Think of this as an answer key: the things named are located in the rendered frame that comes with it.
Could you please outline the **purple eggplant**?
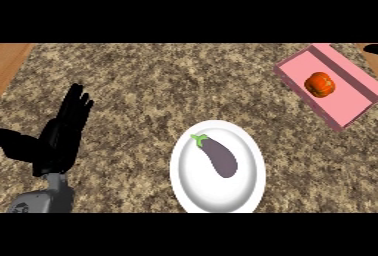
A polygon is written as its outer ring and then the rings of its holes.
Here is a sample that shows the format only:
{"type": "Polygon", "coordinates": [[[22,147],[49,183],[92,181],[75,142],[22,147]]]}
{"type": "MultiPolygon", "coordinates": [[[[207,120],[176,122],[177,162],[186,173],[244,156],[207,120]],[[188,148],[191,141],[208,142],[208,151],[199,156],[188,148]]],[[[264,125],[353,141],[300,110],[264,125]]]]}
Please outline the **purple eggplant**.
{"type": "Polygon", "coordinates": [[[223,178],[231,178],[238,171],[238,162],[231,150],[205,134],[192,135],[191,138],[205,153],[219,175],[223,178]]]}

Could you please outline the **white oval plate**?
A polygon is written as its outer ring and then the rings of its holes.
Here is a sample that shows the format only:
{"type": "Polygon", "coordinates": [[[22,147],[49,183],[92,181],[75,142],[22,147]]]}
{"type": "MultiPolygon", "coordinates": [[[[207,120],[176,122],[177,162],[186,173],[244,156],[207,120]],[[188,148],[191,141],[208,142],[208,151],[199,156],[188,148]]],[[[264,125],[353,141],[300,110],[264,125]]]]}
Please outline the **white oval plate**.
{"type": "Polygon", "coordinates": [[[176,198],[189,213],[253,213],[263,198],[266,165],[247,131],[223,120],[197,123],[182,134],[171,152],[170,180],[176,198]],[[231,150],[238,171],[223,178],[197,147],[192,135],[205,134],[231,150]]]}

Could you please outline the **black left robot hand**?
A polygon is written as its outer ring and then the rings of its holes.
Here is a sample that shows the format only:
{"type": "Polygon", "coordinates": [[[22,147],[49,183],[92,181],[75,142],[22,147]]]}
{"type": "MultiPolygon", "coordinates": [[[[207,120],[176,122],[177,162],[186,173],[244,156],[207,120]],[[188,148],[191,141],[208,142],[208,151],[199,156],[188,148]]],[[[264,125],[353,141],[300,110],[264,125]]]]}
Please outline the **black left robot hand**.
{"type": "Polygon", "coordinates": [[[13,160],[33,164],[33,175],[64,174],[75,163],[81,132],[87,122],[93,101],[74,84],[65,95],[58,115],[49,120],[40,137],[0,129],[0,148],[13,160]]]}

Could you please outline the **pink open box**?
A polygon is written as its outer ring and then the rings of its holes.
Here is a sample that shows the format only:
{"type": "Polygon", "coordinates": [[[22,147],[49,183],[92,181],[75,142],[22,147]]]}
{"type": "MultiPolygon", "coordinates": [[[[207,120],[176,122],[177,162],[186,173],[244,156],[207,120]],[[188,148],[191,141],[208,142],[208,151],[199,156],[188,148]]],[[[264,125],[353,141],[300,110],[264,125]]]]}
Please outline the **pink open box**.
{"type": "Polygon", "coordinates": [[[315,43],[282,60],[273,71],[335,131],[341,131],[378,103],[378,81],[329,43],[315,43]],[[315,72],[325,72],[335,91],[318,98],[304,87],[315,72]]]}

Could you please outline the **orange squash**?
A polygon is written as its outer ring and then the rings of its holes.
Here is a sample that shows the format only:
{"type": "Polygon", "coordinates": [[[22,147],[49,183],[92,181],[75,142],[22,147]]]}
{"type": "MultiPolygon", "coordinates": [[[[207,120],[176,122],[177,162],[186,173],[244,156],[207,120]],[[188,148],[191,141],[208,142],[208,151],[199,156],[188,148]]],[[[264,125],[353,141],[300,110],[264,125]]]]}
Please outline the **orange squash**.
{"type": "Polygon", "coordinates": [[[335,91],[335,83],[329,75],[324,72],[312,74],[304,82],[304,87],[318,98],[326,97],[335,91]]]}

